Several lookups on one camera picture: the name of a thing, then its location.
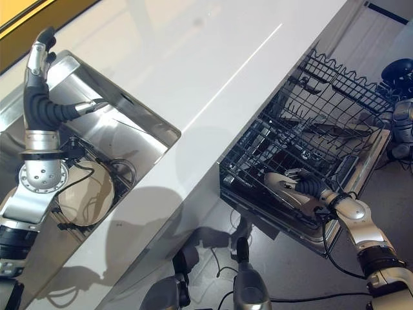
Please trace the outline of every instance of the yellow wall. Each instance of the yellow wall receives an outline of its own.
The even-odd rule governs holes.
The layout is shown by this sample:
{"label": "yellow wall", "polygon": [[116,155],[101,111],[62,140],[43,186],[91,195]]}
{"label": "yellow wall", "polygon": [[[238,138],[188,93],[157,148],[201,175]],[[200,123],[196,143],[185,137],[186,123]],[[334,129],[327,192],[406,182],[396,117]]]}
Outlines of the yellow wall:
{"label": "yellow wall", "polygon": [[35,3],[35,0],[0,0],[0,25]]}

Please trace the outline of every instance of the black wire rack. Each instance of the black wire rack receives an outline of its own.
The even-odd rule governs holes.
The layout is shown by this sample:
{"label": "black wire rack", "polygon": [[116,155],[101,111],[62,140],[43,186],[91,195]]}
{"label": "black wire rack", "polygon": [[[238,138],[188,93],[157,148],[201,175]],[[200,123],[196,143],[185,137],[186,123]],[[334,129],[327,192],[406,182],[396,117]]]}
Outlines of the black wire rack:
{"label": "black wire rack", "polygon": [[221,191],[267,209],[284,208],[289,217],[320,228],[315,217],[269,189],[265,174],[305,168],[342,191],[345,182],[337,176],[343,162],[368,151],[384,128],[378,114],[389,103],[373,89],[311,51],[220,162]]}
{"label": "black wire rack", "polygon": [[384,96],[380,85],[369,83],[364,76],[357,76],[356,71],[348,70],[345,65],[338,64],[325,54],[317,55],[312,49],[299,69],[322,84],[331,85],[334,92],[341,94],[354,103],[362,106],[372,114],[378,115],[391,108],[394,100]]}

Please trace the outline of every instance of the floor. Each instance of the floor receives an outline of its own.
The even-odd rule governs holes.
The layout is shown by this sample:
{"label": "floor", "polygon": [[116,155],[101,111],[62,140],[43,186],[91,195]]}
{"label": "floor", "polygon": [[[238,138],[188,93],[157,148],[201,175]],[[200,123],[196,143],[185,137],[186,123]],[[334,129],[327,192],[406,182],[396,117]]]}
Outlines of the floor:
{"label": "floor", "polygon": [[[391,163],[373,173],[361,199],[370,205],[377,226],[389,237],[398,250],[399,257],[413,262],[413,175],[404,171],[398,163]],[[216,229],[234,230],[237,212],[222,203],[214,209],[206,223]],[[347,276],[326,259],[316,255],[283,233],[271,240],[253,228],[250,243],[250,262],[267,284],[274,298],[304,298],[332,293],[366,291],[365,281]],[[236,267],[230,259],[228,248],[215,249],[219,264]],[[342,267],[361,273],[356,252],[345,233],[339,237],[332,251],[333,257]],[[185,309],[217,309],[222,296],[232,290],[234,272],[225,269],[216,278],[217,262],[210,249],[199,249],[200,263],[190,273],[192,302]],[[368,296],[340,297],[300,304],[273,304],[273,309],[365,309]],[[221,309],[233,309],[229,296]]]}

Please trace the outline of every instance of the dishwasher door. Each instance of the dishwasher door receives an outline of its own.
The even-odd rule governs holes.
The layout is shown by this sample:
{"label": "dishwasher door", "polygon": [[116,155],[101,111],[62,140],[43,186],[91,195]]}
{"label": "dishwasher door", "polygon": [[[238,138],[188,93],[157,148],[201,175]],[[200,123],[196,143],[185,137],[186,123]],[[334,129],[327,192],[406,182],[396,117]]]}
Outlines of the dishwasher door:
{"label": "dishwasher door", "polygon": [[[325,255],[321,204],[297,204],[265,176],[306,168],[337,192],[359,193],[389,137],[378,116],[390,102],[376,86],[311,50],[219,161],[222,199],[269,237],[283,231]],[[329,247],[339,232],[327,223]]]}

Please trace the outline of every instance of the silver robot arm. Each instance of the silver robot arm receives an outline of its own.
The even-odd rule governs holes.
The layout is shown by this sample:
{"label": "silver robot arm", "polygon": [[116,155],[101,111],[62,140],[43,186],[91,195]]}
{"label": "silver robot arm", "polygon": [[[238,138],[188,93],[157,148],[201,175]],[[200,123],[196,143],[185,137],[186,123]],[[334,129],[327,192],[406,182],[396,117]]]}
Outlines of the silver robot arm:
{"label": "silver robot arm", "polygon": [[36,38],[29,53],[23,96],[25,164],[19,171],[19,184],[0,205],[0,310],[17,309],[23,285],[15,281],[26,264],[48,206],[65,186],[68,169],[59,150],[60,124],[104,107],[95,99],[73,105],[49,100],[47,72],[55,59],[49,52],[55,45],[55,31],[47,28]]}
{"label": "silver robot arm", "polygon": [[304,169],[287,174],[301,179],[297,184],[285,183],[286,187],[318,198],[347,230],[373,296],[368,309],[413,309],[413,273],[397,258],[393,245],[372,221],[368,205],[347,193],[333,192]]}

